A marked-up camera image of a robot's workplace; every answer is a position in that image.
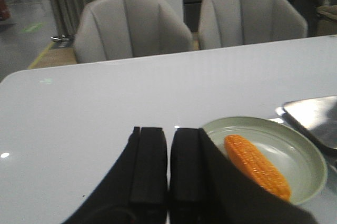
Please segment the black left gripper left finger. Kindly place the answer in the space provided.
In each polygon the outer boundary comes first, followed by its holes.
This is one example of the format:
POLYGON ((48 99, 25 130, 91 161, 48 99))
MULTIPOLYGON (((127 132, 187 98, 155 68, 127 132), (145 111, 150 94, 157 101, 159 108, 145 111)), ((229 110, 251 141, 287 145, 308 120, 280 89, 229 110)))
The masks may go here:
POLYGON ((165 223, 166 200, 164 132, 135 127, 109 172, 65 223, 165 223))

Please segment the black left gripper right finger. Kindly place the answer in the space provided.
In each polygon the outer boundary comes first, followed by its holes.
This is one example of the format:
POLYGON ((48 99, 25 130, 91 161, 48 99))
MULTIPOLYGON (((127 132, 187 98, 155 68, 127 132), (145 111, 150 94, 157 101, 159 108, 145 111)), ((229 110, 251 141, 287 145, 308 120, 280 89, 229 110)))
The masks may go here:
POLYGON ((170 223, 316 223, 242 174, 203 129, 176 130, 170 166, 170 223))

